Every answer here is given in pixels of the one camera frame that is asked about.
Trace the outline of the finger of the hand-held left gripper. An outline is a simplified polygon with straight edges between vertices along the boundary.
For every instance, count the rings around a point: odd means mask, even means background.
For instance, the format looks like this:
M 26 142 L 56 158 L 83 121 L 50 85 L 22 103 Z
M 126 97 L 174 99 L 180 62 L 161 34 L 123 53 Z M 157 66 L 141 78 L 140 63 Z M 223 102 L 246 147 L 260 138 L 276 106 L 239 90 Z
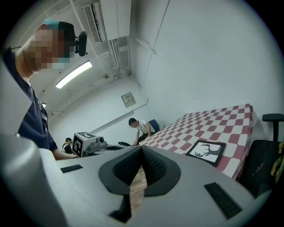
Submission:
M 125 146 L 122 146 L 122 145 L 108 145 L 106 147 L 106 152 L 109 153 L 109 152 L 118 151 L 124 148 Z

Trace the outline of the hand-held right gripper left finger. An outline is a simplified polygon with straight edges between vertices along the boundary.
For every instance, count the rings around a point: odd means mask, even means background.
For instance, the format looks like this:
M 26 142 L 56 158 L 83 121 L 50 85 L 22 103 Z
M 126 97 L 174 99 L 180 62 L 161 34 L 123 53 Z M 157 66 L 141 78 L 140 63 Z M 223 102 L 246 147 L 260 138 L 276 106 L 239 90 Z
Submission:
M 66 227 L 140 227 L 131 214 L 130 187 L 141 148 L 129 147 L 94 157 L 56 161 L 56 198 Z

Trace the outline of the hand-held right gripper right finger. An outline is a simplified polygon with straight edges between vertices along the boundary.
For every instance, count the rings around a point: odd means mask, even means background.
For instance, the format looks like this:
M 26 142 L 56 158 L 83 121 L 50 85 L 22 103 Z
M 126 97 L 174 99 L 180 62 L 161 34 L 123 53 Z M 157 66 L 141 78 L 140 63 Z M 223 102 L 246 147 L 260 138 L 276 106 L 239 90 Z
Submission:
M 181 169 L 177 184 L 163 196 L 145 197 L 130 219 L 132 227 L 250 227 L 249 221 L 260 211 L 271 190 L 254 198 L 241 184 L 209 163 L 197 158 L 151 147 L 176 162 Z M 205 185 L 219 184 L 241 207 L 227 219 Z

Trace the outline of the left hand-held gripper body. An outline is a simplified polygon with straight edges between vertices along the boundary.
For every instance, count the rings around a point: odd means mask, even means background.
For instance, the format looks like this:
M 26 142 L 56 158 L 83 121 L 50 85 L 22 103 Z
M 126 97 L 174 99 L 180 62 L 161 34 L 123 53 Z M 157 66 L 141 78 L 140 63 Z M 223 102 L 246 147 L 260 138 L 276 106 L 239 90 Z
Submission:
M 107 142 L 103 137 L 88 132 L 74 133 L 72 152 L 78 157 L 92 155 L 106 146 Z

